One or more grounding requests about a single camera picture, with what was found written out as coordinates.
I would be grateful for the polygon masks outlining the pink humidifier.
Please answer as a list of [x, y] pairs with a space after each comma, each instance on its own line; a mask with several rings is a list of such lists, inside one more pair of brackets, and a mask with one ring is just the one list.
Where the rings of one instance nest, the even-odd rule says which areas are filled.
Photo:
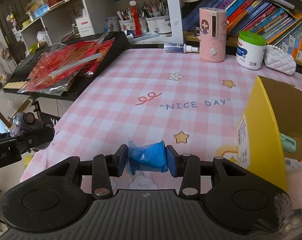
[[199, 9], [199, 55], [209, 62], [225, 59], [227, 40], [227, 11], [217, 8]]

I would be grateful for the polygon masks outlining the white shelf unit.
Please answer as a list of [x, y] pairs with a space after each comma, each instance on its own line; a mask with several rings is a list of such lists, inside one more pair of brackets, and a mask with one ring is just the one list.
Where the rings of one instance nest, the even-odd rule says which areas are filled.
[[[27, 48], [38, 42], [37, 37], [44, 35], [49, 45], [60, 43], [74, 29], [80, 37], [93, 34], [123, 31], [135, 32], [137, 27], [131, 16], [131, 9], [137, 9], [142, 32], [131, 42], [137, 44], [182, 43], [182, 16], [180, 0], [64, 0], [49, 7], [40, 17], [22, 28], [19, 34]], [[152, 34], [149, 32], [146, 18], [170, 16], [171, 32]]]

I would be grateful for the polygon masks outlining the mint green stapler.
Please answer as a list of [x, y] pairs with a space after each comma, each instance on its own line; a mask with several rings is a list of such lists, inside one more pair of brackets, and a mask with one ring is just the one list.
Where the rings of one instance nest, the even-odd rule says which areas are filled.
[[281, 133], [280, 139], [281, 139], [282, 147], [284, 150], [286, 150], [287, 152], [290, 152], [290, 153], [293, 153], [296, 151], [297, 142], [293, 138], [288, 137], [285, 134]]

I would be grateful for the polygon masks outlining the blue plastic packet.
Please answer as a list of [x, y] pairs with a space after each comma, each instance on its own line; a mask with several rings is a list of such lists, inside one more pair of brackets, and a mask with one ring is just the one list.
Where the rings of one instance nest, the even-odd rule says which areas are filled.
[[134, 176], [137, 171], [167, 172], [168, 161], [164, 141], [137, 146], [132, 140], [128, 145], [129, 172]]

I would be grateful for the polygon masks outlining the red decorations plastic bag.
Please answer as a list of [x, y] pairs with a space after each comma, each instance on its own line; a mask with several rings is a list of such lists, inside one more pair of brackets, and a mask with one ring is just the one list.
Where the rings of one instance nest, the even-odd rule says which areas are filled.
[[90, 77], [111, 49], [114, 38], [80, 41], [44, 53], [18, 90], [61, 96], [77, 76]]

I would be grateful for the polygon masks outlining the row of books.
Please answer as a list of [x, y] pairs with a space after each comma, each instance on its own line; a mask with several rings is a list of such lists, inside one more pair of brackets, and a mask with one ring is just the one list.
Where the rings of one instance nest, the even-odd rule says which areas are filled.
[[200, 35], [199, 9], [226, 10], [226, 39], [237, 38], [240, 31], [262, 35], [268, 44], [281, 41], [289, 30], [302, 21], [302, 13], [291, 13], [270, 0], [200, 0], [182, 19], [182, 29]]

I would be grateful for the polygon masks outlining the black Yamaha keyboard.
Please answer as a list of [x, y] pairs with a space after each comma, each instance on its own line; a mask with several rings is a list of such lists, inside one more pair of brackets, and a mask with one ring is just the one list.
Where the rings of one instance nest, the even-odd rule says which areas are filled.
[[74, 101], [128, 46], [120, 31], [38, 49], [17, 66], [4, 91]]

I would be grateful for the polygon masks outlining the blue spray bottle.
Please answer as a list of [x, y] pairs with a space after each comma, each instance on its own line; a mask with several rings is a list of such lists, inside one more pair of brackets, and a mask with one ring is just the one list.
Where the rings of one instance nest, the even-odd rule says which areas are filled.
[[163, 47], [167, 53], [199, 53], [198, 47], [189, 46], [184, 43], [165, 43]]

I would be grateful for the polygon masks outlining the white pen holder cup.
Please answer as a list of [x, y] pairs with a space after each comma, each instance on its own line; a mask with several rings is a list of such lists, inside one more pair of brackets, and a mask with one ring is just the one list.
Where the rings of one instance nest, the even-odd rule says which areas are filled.
[[170, 16], [146, 18], [149, 32], [152, 34], [167, 34], [171, 32]]

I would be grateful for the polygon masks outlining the white staples box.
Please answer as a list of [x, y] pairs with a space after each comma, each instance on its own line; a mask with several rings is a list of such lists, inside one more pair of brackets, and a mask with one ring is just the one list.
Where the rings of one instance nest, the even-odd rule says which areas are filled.
[[302, 168], [302, 162], [292, 158], [285, 158], [286, 172], [292, 172]]

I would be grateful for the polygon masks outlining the pink plush toy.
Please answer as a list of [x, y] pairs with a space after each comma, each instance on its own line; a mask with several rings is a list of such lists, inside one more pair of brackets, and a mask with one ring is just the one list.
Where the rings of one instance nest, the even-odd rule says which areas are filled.
[[287, 175], [288, 194], [294, 209], [302, 209], [302, 168]]

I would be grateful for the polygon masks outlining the white quilted pouch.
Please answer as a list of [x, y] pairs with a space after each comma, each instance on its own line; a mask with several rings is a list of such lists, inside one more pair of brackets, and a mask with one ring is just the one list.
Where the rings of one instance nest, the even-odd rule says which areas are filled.
[[292, 55], [284, 52], [277, 46], [266, 45], [263, 61], [266, 67], [290, 76], [296, 71], [297, 64]]

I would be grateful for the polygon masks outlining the pink checkered tablecloth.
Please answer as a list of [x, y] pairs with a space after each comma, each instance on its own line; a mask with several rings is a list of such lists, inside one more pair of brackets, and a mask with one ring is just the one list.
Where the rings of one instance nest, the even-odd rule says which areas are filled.
[[238, 166], [237, 127], [256, 77], [302, 89], [302, 74], [219, 63], [197, 53], [128, 49], [97, 76], [55, 126], [49, 147], [37, 152], [22, 180], [70, 157], [114, 154], [122, 144], [164, 141], [201, 160], [220, 156]]

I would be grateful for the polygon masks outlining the yellow cardboard box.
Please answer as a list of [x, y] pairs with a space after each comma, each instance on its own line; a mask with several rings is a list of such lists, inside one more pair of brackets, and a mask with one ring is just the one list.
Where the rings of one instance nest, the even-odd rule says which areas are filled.
[[[290, 153], [280, 134], [297, 142]], [[288, 191], [285, 158], [302, 162], [302, 89], [258, 76], [237, 127], [238, 164]]]

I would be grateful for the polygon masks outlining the white jar green lid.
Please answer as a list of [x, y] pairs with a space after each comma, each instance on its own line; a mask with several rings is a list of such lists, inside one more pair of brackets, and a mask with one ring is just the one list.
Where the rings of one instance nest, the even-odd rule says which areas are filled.
[[261, 68], [265, 54], [266, 39], [250, 31], [240, 31], [237, 40], [236, 61], [250, 70]]

